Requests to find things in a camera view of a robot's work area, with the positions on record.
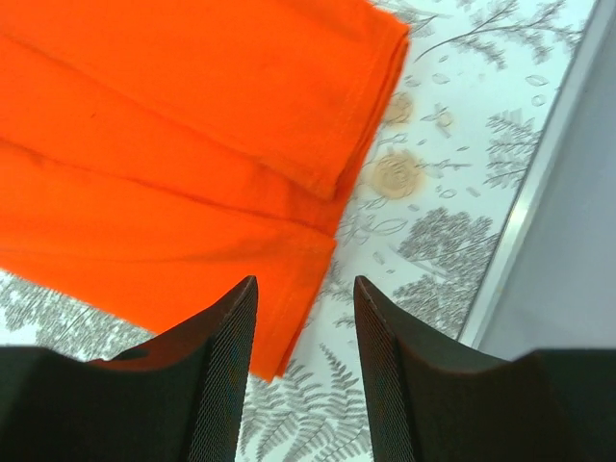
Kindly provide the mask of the aluminium frame rail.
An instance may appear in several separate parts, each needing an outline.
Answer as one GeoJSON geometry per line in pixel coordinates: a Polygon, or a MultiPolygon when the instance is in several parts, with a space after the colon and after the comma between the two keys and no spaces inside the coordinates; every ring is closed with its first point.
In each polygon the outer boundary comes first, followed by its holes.
{"type": "Polygon", "coordinates": [[[478,349],[505,292],[527,232],[548,185],[579,101],[588,83],[593,63],[603,49],[615,19],[613,1],[597,1],[587,22],[586,32],[570,62],[549,112],[547,123],[526,170],[502,228],[499,243],[475,296],[458,341],[478,349]]]}

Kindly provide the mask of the floral patterned table mat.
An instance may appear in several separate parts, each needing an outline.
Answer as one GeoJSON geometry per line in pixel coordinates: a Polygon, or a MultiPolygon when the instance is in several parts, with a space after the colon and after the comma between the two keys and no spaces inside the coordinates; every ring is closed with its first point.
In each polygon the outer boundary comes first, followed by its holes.
{"type": "MultiPolygon", "coordinates": [[[[251,372],[237,459],[372,459],[353,282],[458,338],[593,1],[369,1],[410,29],[398,84],[282,375],[251,372]]],[[[109,360],[157,333],[1,267],[1,342],[109,360]]]]}

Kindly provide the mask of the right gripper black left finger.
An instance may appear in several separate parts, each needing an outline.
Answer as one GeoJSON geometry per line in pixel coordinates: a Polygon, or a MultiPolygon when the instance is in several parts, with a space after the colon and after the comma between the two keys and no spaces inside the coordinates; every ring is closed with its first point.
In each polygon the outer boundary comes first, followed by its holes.
{"type": "Polygon", "coordinates": [[[38,346],[1,351],[5,461],[231,461],[239,438],[258,285],[110,360],[38,346]]]}

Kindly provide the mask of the orange t shirt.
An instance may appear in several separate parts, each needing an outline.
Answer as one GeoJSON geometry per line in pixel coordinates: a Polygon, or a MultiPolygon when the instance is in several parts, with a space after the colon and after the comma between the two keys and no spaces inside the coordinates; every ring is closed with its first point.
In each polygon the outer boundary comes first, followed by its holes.
{"type": "Polygon", "coordinates": [[[160,333],[259,284],[285,371],[398,84],[369,1],[5,1],[1,267],[160,333]]]}

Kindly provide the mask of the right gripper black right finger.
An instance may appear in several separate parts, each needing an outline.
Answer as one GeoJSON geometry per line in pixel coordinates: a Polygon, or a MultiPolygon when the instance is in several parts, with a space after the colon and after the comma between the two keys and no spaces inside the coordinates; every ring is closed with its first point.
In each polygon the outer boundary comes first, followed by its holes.
{"type": "Polygon", "coordinates": [[[375,460],[614,459],[613,350],[502,360],[403,311],[363,276],[354,318],[375,460]]]}

